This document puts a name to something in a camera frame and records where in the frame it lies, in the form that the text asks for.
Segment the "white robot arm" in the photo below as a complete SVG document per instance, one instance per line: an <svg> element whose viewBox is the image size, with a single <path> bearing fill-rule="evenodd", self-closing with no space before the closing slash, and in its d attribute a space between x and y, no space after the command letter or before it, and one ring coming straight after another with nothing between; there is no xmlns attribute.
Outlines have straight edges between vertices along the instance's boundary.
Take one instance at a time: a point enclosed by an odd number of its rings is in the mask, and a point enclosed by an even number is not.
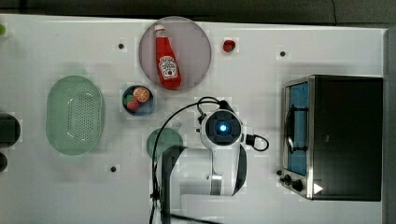
<svg viewBox="0 0 396 224"><path fill-rule="evenodd" d="M232 110L218 109L201 122L202 146L171 146L160 158L161 224L190 220L181 197L234 196L248 172L244 125Z"/></svg>

